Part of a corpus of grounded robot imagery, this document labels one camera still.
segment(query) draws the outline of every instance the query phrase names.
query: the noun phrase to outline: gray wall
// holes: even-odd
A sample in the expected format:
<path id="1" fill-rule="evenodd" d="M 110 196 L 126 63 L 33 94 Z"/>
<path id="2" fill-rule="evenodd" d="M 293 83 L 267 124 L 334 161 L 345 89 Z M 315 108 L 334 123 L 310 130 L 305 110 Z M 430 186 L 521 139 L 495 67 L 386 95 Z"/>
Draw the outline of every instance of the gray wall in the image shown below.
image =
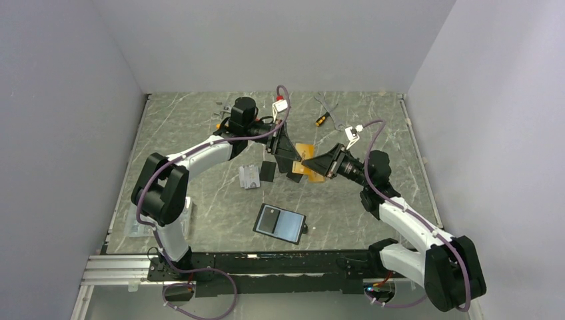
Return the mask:
<path id="1" fill-rule="evenodd" d="M 442 220 L 475 241 L 486 319 L 565 312 L 565 2 L 459 0 L 408 92 Z"/>
<path id="2" fill-rule="evenodd" d="M 406 92 L 455 0 L 94 2 L 145 92 Z"/>
<path id="3" fill-rule="evenodd" d="M 70 318 L 142 107 L 90 0 L 0 1 L 2 319 Z"/>

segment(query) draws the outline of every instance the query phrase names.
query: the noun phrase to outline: cable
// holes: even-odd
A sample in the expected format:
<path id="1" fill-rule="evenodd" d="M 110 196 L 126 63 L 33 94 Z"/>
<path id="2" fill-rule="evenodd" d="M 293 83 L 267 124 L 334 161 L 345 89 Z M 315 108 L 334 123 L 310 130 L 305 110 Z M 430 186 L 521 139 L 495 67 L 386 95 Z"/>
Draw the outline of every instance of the cable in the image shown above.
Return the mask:
<path id="1" fill-rule="evenodd" d="M 364 162 L 364 173 L 365 173 L 365 179 L 367 180 L 367 183 L 369 184 L 369 186 L 371 187 L 371 189 L 381 198 L 383 198 L 385 201 L 388 201 L 389 203 L 393 204 L 395 207 L 398 207 L 399 209 L 404 210 L 404 206 L 401 205 L 400 203 L 397 203 L 396 201 L 391 200 L 389 197 L 387 197 L 386 195 L 384 195 L 382 192 L 380 192 L 373 184 L 373 182 L 371 181 L 370 177 L 369 177 L 369 170 L 368 170 L 368 166 L 369 166 L 369 156 L 370 156 L 370 151 L 376 141 L 376 138 L 378 138 L 378 136 L 380 135 L 380 133 L 382 132 L 382 130 L 384 129 L 384 126 L 386 125 L 386 122 L 382 119 L 377 119 L 377 120 L 373 120 L 370 121 L 366 124 L 363 125 L 363 128 L 368 127 L 369 125 L 373 125 L 375 123 L 382 123 L 380 125 L 380 127 L 378 128 L 378 130 L 376 131 L 376 133 L 374 134 L 371 142 L 369 143 L 369 147 L 367 148 L 367 153 L 365 155 L 365 162 Z M 418 221 L 420 221 L 429 231 L 434 231 L 435 228 L 430 225 L 428 223 L 428 221 L 426 219 L 424 219 L 423 217 L 421 217 L 418 213 L 415 213 L 413 210 L 411 209 L 407 209 L 406 212 L 410 215 L 412 215 L 414 218 L 416 218 Z M 463 273 L 463 282 L 465 284 L 465 306 L 464 307 L 459 307 L 457 306 L 456 309 L 461 311 L 461 312 L 467 312 L 471 306 L 471 288 L 470 288 L 470 283 L 469 283 L 469 274 L 467 273 L 467 267 L 463 261 L 463 258 L 461 257 L 461 255 L 459 255 L 459 253 L 457 252 L 457 250 L 453 247 L 453 245 L 451 245 L 451 243 L 449 243 L 449 241 L 447 241 L 441 234 L 437 235 L 437 238 L 440 239 L 445 245 L 446 247 L 448 247 L 448 249 L 453 253 L 453 255 L 455 256 L 455 259 L 457 260 L 457 263 L 459 264 L 461 271 Z M 417 300 L 416 302 L 420 303 L 422 301 L 424 301 L 426 298 L 426 296 L 420 298 L 419 300 Z M 412 307 L 414 306 L 414 303 L 409 303 L 407 305 L 386 305 L 387 307 L 391 307 L 391 308 L 401 308 L 401 307 Z"/>
<path id="2" fill-rule="evenodd" d="M 377 282 L 377 283 L 373 283 L 373 287 L 382 287 L 389 279 L 390 277 L 392 277 L 392 271 L 389 271 L 386 274 L 386 277 L 384 278 L 384 280 L 382 280 L 381 282 Z"/>
<path id="3" fill-rule="evenodd" d="M 147 250 L 147 260 L 149 260 L 149 261 L 151 261 L 151 258 L 149 257 L 149 251 L 151 251 L 151 249 L 157 250 L 157 254 L 159 254 L 159 249 L 157 249 L 157 247 L 151 247 L 151 248 L 149 248 L 149 250 Z"/>
<path id="4" fill-rule="evenodd" d="M 357 260 L 357 259 L 351 259 L 351 258 L 348 258 L 348 257 L 337 257 L 337 259 L 344 259 L 344 260 L 355 261 L 355 262 L 368 262 L 368 260 Z"/>
<path id="5" fill-rule="evenodd" d="M 287 102 L 288 107 L 286 108 L 286 112 L 284 113 L 284 118 L 282 119 L 282 121 L 280 123 L 275 125 L 275 128 L 273 128 L 273 130 L 271 130 L 267 133 L 264 133 L 262 135 L 256 135 L 254 137 L 233 137 L 233 138 L 226 138 L 226 139 L 221 139 L 221 140 L 218 140 L 218 141 L 213 141 L 213 142 L 210 142 L 210 143 L 203 143 L 201 145 L 198 145 L 195 148 L 187 151 L 186 153 L 179 155 L 178 157 L 174 158 L 173 160 L 170 160 L 169 162 L 165 163 L 162 167 L 157 169 L 155 171 L 155 173 L 153 173 L 151 178 L 149 178 L 149 181 L 147 182 L 147 184 L 145 185 L 145 187 L 141 191 L 141 196 L 139 197 L 139 200 L 137 201 L 137 210 L 135 212 L 135 219 L 137 220 L 137 222 L 139 224 L 148 225 L 148 226 L 151 227 L 151 229 L 153 230 L 153 235 L 155 236 L 155 240 L 157 241 L 157 245 L 160 248 L 159 252 L 161 252 L 161 255 L 163 255 L 163 257 L 165 257 L 165 260 L 167 260 L 167 263 L 169 264 L 171 269 L 175 270 L 178 273 L 196 273 L 196 272 L 201 272 L 201 271 L 213 271 L 215 273 L 220 273 L 221 275 L 225 276 L 231 282 L 231 285 L 233 286 L 233 301 L 232 301 L 230 307 L 222 315 L 215 317 L 215 318 L 202 318 L 202 317 L 199 317 L 197 315 L 193 315 L 192 313 L 189 313 L 188 311 L 185 311 L 181 308 L 178 308 L 177 306 L 174 306 L 173 304 L 171 304 L 170 302 L 167 301 L 167 299 L 165 297 L 165 291 L 167 290 L 167 288 L 180 287 L 180 286 L 187 286 L 187 287 L 192 288 L 193 285 L 191 285 L 189 283 L 174 283 L 172 285 L 165 287 L 165 290 L 163 290 L 163 301 L 165 302 L 165 305 L 173 308 L 174 310 L 182 313 L 183 315 L 187 315 L 187 316 L 189 316 L 193 319 L 196 319 L 196 320 L 219 320 L 219 319 L 226 317 L 235 308 L 235 304 L 237 302 L 237 287 L 236 287 L 235 282 L 233 281 L 232 277 L 230 277 L 230 275 L 228 275 L 224 271 L 221 271 L 220 269 L 200 268 L 200 269 L 193 269 L 193 270 L 181 270 L 181 269 L 175 267 L 175 265 L 171 261 L 171 258 L 169 257 L 169 255 L 165 251 L 163 244 L 161 243 L 161 239 L 159 238 L 159 234 L 157 233 L 157 228 L 155 227 L 155 225 L 150 223 L 150 222 L 146 222 L 146 221 L 141 220 L 141 207 L 142 207 L 143 201 L 145 200 L 145 196 L 147 195 L 147 192 L 149 191 L 149 187 L 151 187 L 151 185 L 153 184 L 153 181 L 155 181 L 155 179 L 167 167 L 171 166 L 172 164 L 176 163 L 177 161 L 180 161 L 183 157 L 190 157 L 191 155 L 194 155 L 195 153 L 197 153 L 197 152 L 199 152 L 203 149 L 206 149 L 206 148 L 208 148 L 208 147 L 210 147 L 214 144 L 224 143 L 224 142 L 229 142 L 229 141 L 257 140 L 257 139 L 262 139 L 264 137 L 268 137 L 269 135 L 272 135 L 273 133 L 277 132 L 277 130 L 279 130 L 284 125 L 284 123 L 286 123 L 286 120 L 288 119 L 288 114 L 290 113 L 290 95 L 288 94 L 288 90 L 286 90 L 286 87 L 284 85 L 278 85 L 277 86 L 277 95 L 281 95 L 281 92 L 280 92 L 281 89 L 282 89 L 282 91 L 284 91 L 284 95 L 286 95 L 286 102 Z"/>

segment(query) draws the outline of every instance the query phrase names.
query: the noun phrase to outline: white cable clip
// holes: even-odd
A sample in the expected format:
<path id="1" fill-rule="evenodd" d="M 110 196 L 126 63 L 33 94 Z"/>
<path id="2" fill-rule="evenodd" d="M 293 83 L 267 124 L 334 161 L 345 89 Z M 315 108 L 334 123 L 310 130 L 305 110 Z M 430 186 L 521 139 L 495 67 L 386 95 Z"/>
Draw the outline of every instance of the white cable clip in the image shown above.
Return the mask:
<path id="1" fill-rule="evenodd" d="M 288 102 L 286 99 L 278 100 L 273 103 L 273 122 L 277 119 L 277 115 L 288 108 Z"/>
<path id="2" fill-rule="evenodd" d="M 408 201 L 402 198 L 402 212 L 406 212 L 406 210 L 408 210 Z"/>
<path id="3" fill-rule="evenodd" d="M 349 150 L 349 148 L 351 148 L 351 146 L 353 146 L 357 141 L 359 141 L 359 139 L 361 139 L 359 137 L 359 133 L 361 131 L 363 131 L 362 125 L 356 125 L 355 128 L 354 127 L 345 128 L 345 135 L 347 136 L 347 139 L 349 140 L 349 144 L 347 145 L 346 150 Z"/>

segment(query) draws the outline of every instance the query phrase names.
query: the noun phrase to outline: screwdriver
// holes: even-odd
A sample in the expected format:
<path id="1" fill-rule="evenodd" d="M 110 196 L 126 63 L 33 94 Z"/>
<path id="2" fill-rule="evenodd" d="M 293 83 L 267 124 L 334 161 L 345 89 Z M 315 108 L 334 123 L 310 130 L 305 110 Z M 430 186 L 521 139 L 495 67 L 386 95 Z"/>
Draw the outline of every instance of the screwdriver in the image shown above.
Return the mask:
<path id="1" fill-rule="evenodd" d="M 335 108 L 337 108 L 338 105 L 339 105 L 339 103 L 336 104 L 336 106 L 333 107 L 333 109 L 331 111 L 334 111 Z M 326 113 L 324 113 L 324 115 L 322 115 L 322 117 L 319 117 L 318 120 L 316 120 L 316 123 L 315 123 L 316 127 L 320 127 L 329 117 L 330 117 L 330 111 L 326 111 Z"/>

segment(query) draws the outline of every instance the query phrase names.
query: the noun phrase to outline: marble tabletop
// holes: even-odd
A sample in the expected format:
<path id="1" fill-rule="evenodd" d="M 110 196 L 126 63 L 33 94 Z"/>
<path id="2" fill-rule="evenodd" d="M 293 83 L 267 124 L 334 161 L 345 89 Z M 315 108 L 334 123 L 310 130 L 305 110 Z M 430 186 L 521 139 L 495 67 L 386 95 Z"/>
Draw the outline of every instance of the marble tabletop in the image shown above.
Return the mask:
<path id="1" fill-rule="evenodd" d="M 293 143 L 314 144 L 315 154 L 329 151 L 336 143 L 347 144 L 342 131 L 336 131 L 329 119 L 321 127 L 314 121 L 325 111 L 313 98 L 313 92 L 291 92 L 288 135 Z M 436 222 L 424 177 L 418 164 L 414 143 L 408 131 L 402 108 L 393 92 L 326 92 L 328 104 L 339 103 L 335 113 L 347 125 L 382 118 L 387 126 L 374 149 L 390 156 L 393 187 L 429 221 Z M 233 101 L 240 96 L 252 97 L 259 107 L 259 117 L 271 114 L 274 92 L 192 92 L 156 93 L 150 96 L 139 138 L 134 146 L 133 161 L 125 179 L 122 197 L 107 253 L 145 253 L 155 245 L 153 237 L 128 237 L 124 227 L 131 190 L 145 159 L 154 152 L 177 153 L 204 141 L 221 119 L 214 115 L 217 101 Z M 370 137 L 378 125 L 366 128 L 362 139 L 351 148 L 363 157 Z M 239 167 L 263 160 L 275 162 L 265 153 L 265 146 L 250 142 L 232 161 L 213 167 L 189 184 L 188 195 L 194 201 L 186 236 L 193 251 L 282 251 L 322 249 L 364 249 L 397 232 L 365 212 L 359 199 L 360 186 L 343 177 L 324 183 L 300 183 L 275 174 L 272 183 L 261 182 L 258 189 L 244 190 L 239 185 Z M 306 215 L 309 232 L 294 245 L 253 231 L 261 203 L 268 203 Z"/>

